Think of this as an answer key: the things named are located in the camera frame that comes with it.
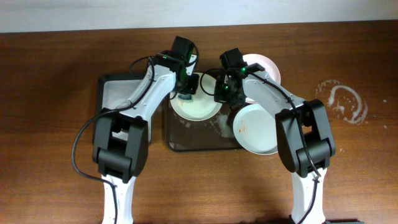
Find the pale green plate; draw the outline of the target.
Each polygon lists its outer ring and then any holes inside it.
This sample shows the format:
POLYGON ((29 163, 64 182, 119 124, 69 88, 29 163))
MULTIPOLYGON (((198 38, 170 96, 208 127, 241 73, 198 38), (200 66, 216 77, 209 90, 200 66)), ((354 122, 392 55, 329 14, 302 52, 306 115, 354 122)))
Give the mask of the pale green plate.
POLYGON ((263 156, 277 153, 275 118, 259 104, 239 110, 233 120, 233 133, 249 152, 263 156))

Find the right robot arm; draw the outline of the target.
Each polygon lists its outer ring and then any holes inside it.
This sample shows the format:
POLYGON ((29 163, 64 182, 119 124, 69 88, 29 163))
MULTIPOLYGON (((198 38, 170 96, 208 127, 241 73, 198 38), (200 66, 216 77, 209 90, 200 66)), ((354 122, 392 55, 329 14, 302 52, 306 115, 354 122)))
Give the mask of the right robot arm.
POLYGON ((238 97, 253 99, 274 119, 277 150, 292 174, 293 209, 290 223, 325 223, 323 184, 336 146, 325 105, 290 93, 258 63, 225 65, 216 81, 215 97, 235 103, 238 97))

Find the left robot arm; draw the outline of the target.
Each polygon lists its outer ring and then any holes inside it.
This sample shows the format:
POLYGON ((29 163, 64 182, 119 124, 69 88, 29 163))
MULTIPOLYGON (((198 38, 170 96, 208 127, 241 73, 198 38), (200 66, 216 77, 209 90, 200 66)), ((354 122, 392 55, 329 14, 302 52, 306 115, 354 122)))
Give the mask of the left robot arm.
POLYGON ((133 222, 134 183, 147 160, 152 115, 170 92, 182 91, 197 62, 198 54, 193 53, 150 57, 132 93, 113 109, 101 109, 95 122, 93 162, 104 184, 103 223, 133 222))

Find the green yellow sponge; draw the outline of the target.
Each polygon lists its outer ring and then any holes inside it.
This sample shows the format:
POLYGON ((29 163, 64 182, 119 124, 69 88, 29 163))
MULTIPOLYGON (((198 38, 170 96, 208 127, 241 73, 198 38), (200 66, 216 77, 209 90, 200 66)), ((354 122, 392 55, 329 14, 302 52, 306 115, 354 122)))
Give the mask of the green yellow sponge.
POLYGON ((178 99, 181 101, 192 101, 192 95, 186 95, 186 94, 179 94, 178 99))

